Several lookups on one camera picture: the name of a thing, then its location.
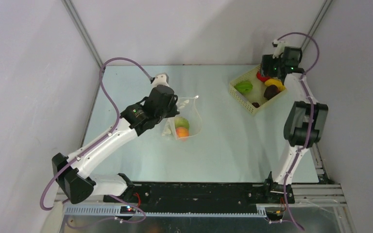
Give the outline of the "green toy cabbage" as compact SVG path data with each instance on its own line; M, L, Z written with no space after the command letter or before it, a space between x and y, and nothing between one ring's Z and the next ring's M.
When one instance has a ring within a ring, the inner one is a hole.
M188 128L188 129L190 128L189 121L184 117L177 116L177 117L174 118L173 121L174 121L175 128L177 128L177 127L185 127L185 128Z

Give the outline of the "red toy pepper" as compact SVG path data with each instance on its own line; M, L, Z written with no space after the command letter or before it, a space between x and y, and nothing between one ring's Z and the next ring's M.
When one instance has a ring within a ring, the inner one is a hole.
M260 80L263 83L266 82L268 79L270 79L270 76L263 76L260 71L256 73L256 77L258 80Z

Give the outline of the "green toy pepper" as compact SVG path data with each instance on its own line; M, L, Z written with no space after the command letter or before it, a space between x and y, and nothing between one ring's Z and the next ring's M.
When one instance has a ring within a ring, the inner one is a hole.
M249 80L246 80L234 85L234 89L239 93L246 95L252 91L253 85Z

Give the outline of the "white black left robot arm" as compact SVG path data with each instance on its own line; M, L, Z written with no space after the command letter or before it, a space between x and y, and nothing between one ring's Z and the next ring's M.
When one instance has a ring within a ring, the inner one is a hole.
M90 144L68 156L61 153L53 156L55 181L67 199L72 204L96 195L114 195L122 202L132 200L134 189L124 174L96 178L91 173L119 147L154 128L163 119L179 114L177 101L172 88L161 84L153 87L149 96L122 111L117 125L112 125Z

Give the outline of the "orange red toy fruit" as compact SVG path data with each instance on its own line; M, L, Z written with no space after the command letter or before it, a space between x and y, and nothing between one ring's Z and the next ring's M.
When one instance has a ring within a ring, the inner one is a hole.
M189 137L189 129L185 127L177 127L175 129L176 135L178 138L187 138Z

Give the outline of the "small dark toy fruit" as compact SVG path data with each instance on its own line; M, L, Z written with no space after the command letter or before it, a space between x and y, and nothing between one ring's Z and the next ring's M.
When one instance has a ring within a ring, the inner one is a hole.
M259 108L260 107L260 104L258 102L253 102L252 103L252 106L255 107L255 108Z

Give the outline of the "yellow toy banana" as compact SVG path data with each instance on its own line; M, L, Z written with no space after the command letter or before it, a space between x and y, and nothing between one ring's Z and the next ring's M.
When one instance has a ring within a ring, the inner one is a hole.
M266 80L264 84L267 87L274 85L278 88L279 91L283 91L286 89L284 84L279 79L271 78L271 79Z

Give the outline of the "clear zip top bag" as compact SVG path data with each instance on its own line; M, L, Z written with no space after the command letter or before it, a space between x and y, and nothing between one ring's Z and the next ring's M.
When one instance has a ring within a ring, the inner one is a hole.
M199 96L179 98L176 106L179 114L166 119L161 136L166 139L187 141L202 129L202 118L197 110Z

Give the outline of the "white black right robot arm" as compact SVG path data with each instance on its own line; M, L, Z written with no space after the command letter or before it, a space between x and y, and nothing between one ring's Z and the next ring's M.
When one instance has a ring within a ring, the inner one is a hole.
M279 164L264 181L267 203L288 200L294 173L303 156L320 141L328 106L319 103L307 84L306 71L299 67L301 48L276 45L273 54L263 55L261 75L277 78L294 100L283 128L286 141Z

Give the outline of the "dark purple toy fruit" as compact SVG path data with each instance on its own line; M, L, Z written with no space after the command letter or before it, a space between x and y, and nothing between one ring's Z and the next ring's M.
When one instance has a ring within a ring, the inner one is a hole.
M279 88L276 86L276 85L270 85L270 86L267 86L265 91L264 91L264 94L263 94L263 97L266 99L266 100L270 100L272 98L274 98L276 95L278 95L281 91L279 90Z

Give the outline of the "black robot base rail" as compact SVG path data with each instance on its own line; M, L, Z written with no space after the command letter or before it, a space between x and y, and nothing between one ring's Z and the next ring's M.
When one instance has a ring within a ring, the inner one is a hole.
M256 214L259 204L294 204L290 185L136 182L119 198L154 214Z

